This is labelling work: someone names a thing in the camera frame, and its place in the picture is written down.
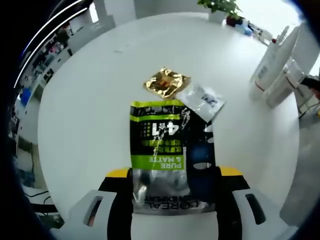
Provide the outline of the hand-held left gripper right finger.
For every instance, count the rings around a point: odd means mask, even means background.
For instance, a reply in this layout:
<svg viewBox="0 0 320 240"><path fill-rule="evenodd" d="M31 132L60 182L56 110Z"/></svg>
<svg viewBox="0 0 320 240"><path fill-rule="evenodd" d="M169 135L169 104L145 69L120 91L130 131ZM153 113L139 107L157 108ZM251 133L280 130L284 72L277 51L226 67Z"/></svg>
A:
<svg viewBox="0 0 320 240"><path fill-rule="evenodd" d="M219 240L290 240L298 227L288 225L280 207L251 188L233 167L215 167Z"/></svg>

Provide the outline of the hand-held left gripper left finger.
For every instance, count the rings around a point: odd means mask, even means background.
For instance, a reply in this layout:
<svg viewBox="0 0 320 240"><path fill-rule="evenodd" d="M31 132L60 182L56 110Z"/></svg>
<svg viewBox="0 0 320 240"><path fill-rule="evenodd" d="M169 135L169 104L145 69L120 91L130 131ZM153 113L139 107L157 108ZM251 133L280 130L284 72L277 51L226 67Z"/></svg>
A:
<svg viewBox="0 0 320 240"><path fill-rule="evenodd" d="M57 240L130 240L133 214L131 168L109 172L69 211Z"/></svg>

